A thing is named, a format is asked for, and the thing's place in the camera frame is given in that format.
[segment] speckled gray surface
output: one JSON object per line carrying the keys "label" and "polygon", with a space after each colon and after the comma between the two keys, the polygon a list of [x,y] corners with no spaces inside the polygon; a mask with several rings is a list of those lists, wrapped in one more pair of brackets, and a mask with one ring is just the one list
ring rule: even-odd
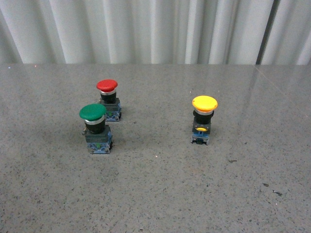
{"label": "speckled gray surface", "polygon": [[[104,156],[79,118],[101,79],[123,112]],[[311,66],[1,65],[0,232],[310,233],[310,90]]]}

